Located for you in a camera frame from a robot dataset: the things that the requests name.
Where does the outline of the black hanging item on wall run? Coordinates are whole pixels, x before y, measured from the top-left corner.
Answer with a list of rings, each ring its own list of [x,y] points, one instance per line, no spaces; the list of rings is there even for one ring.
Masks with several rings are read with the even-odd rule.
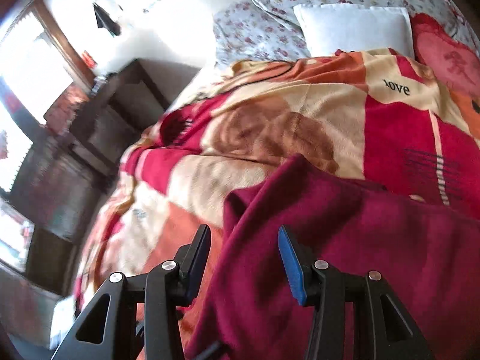
[[[106,29],[113,37],[120,36],[121,27],[112,17],[97,3],[93,3],[94,14],[99,29]]]

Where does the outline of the maroon fleece garment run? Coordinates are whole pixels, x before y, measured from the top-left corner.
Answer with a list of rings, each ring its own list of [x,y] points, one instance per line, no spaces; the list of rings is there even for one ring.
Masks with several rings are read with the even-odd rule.
[[[342,272],[381,272],[437,359],[479,357],[479,222],[297,155],[224,201],[224,244],[185,354],[212,342],[229,359],[300,359],[312,312],[293,298],[278,250],[291,230]]]

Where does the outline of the dark wooden nightstand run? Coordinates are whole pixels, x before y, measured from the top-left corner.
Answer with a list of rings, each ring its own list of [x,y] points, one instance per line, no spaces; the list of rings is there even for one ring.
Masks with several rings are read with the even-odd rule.
[[[198,72],[185,63],[135,58],[109,73],[70,126],[73,155],[103,176],[116,173],[126,148],[159,121]]]

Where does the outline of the white pillow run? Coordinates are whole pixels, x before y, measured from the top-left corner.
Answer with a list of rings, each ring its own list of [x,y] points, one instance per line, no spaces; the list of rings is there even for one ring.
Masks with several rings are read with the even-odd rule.
[[[413,31],[402,7],[366,7],[359,4],[298,4],[294,14],[312,57],[341,51],[390,48],[414,56]]]

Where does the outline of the floral quilt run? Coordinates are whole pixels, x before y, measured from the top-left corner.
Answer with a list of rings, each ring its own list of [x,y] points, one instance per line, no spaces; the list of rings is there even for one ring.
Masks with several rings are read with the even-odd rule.
[[[454,40],[479,51],[479,38],[453,0],[241,0],[214,16],[216,61],[296,60],[308,56],[293,8],[298,4],[356,3],[406,8],[435,18]]]

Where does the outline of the red heart pillow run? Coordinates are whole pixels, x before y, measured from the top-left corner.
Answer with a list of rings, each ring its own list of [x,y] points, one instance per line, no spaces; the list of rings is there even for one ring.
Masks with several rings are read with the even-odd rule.
[[[439,22],[425,13],[411,18],[413,46],[418,62],[432,68],[438,80],[456,92],[479,96],[479,57],[451,39]]]

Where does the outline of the orange red patterned blanket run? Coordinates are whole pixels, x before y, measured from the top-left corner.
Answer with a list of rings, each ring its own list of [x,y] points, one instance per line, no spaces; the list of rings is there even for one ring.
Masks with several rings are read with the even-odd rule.
[[[86,307],[115,271],[148,272],[211,229],[200,293],[180,322],[186,349],[224,244],[224,201],[300,155],[479,222],[479,100],[393,50],[294,62],[243,60],[126,150],[83,252],[75,298]]]

